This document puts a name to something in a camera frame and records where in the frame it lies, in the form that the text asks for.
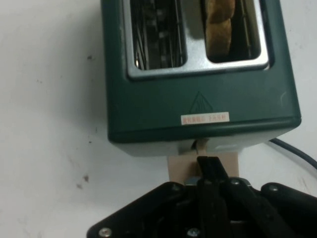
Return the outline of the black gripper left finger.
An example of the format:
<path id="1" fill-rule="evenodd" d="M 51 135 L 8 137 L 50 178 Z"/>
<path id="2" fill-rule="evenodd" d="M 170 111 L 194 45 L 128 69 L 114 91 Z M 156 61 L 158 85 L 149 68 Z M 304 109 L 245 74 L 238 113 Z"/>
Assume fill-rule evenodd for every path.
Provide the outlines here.
<path id="1" fill-rule="evenodd" d="M 213 157 L 194 185 L 166 182 L 91 226 L 88 238 L 212 238 Z"/>

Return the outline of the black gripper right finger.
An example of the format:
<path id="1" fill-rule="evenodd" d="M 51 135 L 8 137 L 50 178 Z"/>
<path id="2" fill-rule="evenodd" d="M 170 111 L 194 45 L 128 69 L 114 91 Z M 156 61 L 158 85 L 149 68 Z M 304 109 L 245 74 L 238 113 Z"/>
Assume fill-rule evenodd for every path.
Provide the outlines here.
<path id="1" fill-rule="evenodd" d="M 239 237 L 317 236 L 316 197 L 279 183 L 255 190 L 247 180 L 230 178 L 218 157 L 208 158 L 208 180 L 224 206 L 220 214 L 239 223 Z"/>

